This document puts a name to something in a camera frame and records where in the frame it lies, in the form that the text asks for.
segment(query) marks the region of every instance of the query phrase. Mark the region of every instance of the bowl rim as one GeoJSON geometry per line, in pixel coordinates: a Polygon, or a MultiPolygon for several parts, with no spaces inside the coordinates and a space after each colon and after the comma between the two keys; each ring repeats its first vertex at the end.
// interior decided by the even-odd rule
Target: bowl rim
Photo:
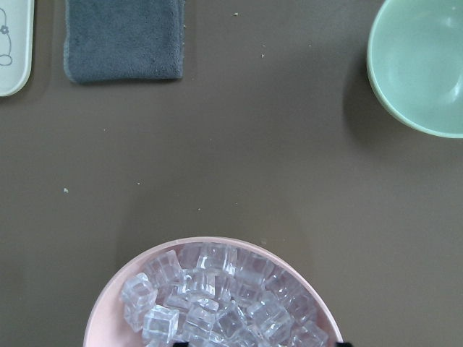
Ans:
{"type": "Polygon", "coordinates": [[[375,93],[376,98],[379,100],[380,104],[398,121],[401,123],[407,125],[408,127],[411,127],[415,130],[418,130],[420,132],[424,132],[426,134],[431,134],[434,136],[439,136],[439,137],[447,137],[451,139],[461,139],[463,138],[463,132],[460,133],[451,133],[451,132],[440,132],[437,130],[433,130],[427,127],[424,127],[423,125],[419,125],[418,123],[415,123],[408,119],[406,116],[404,116],[401,112],[399,112],[388,100],[388,98],[384,95],[378,80],[376,79],[375,75],[375,70],[373,67],[373,41],[375,40],[375,34],[376,30],[378,29],[379,23],[381,23],[381,18],[383,16],[383,13],[387,10],[388,6],[391,6],[391,3],[397,0],[385,0],[384,3],[381,5],[381,8],[379,9],[375,20],[373,21],[373,25],[370,30],[370,34],[368,37],[368,47],[367,47],[367,73],[368,73],[368,79],[370,80],[371,87],[373,89],[373,92],[375,93]]]}
{"type": "Polygon", "coordinates": [[[131,267],[133,264],[138,262],[138,260],[146,257],[148,254],[152,254],[154,252],[161,251],[163,249],[169,249],[175,246],[183,245],[183,244],[190,244],[190,243],[195,243],[195,242],[216,242],[216,243],[221,243],[221,244],[230,244],[236,247],[240,247],[243,249],[247,249],[249,251],[252,251],[254,253],[260,254],[264,257],[267,257],[269,260],[271,260],[274,264],[282,267],[283,269],[289,271],[309,292],[312,294],[313,298],[317,301],[317,304],[320,306],[320,309],[323,311],[323,313],[326,316],[326,319],[328,320],[330,326],[333,328],[334,334],[336,335],[336,339],[339,342],[342,342],[342,336],[341,332],[339,331],[338,325],[336,324],[336,321],[334,320],[333,315],[331,314],[330,310],[326,306],[325,302],[322,300],[320,295],[315,291],[315,289],[287,262],[282,260],[280,257],[275,255],[274,253],[268,251],[267,249],[264,249],[262,247],[259,247],[256,244],[252,244],[250,242],[238,240],[238,239],[233,239],[229,237],[219,237],[219,236],[195,236],[195,237],[188,237],[184,239],[176,239],[173,241],[168,241],[164,242],[162,244],[159,244],[157,246],[151,247],[150,249],[147,249],[146,251],[140,253],[138,256],[132,258],[129,262],[127,262],[123,267],[121,267],[113,276],[112,278],[108,281],[108,283],[104,286],[103,290],[100,292],[98,295],[98,298],[96,299],[92,311],[90,313],[90,316],[87,321],[87,326],[85,328],[85,335],[84,335],[84,340],[83,340],[83,346],[88,345],[88,339],[90,335],[90,329],[92,328],[92,323],[93,319],[95,317],[95,313],[97,311],[97,308],[99,304],[104,300],[106,294],[109,291],[109,288],[113,285],[114,282],[116,282],[119,277],[121,277],[125,270],[129,267],[131,267]]]}

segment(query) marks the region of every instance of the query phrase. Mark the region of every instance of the folded towel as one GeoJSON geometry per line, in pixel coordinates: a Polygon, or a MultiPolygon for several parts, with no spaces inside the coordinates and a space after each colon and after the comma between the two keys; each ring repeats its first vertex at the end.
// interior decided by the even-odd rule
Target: folded towel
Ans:
{"type": "Polygon", "coordinates": [[[183,74],[184,0],[67,0],[64,71],[77,83],[183,74]]]}

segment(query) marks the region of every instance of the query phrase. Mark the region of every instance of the white tray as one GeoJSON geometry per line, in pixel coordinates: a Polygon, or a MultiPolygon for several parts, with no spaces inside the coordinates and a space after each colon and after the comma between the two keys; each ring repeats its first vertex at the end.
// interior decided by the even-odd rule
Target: white tray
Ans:
{"type": "Polygon", "coordinates": [[[0,96],[26,84],[32,63],[34,0],[0,0],[0,96]]]}

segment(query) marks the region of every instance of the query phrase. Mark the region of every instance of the table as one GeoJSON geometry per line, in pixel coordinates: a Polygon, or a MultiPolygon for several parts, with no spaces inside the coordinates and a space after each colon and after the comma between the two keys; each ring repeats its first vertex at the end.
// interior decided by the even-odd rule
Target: table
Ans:
{"type": "Polygon", "coordinates": [[[63,3],[0,99],[0,345],[81,346],[124,263],[199,235],[282,257],[356,347],[461,345],[463,142],[375,99],[381,0],[187,0],[183,80],[86,86],[63,3]]]}

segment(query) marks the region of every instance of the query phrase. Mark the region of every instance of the mint green bowl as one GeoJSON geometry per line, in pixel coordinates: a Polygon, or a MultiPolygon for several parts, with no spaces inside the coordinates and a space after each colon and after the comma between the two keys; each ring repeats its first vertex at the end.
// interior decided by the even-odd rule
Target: mint green bowl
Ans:
{"type": "Polygon", "coordinates": [[[463,1],[386,0],[368,41],[368,77],[402,123],[463,137],[463,1]]]}

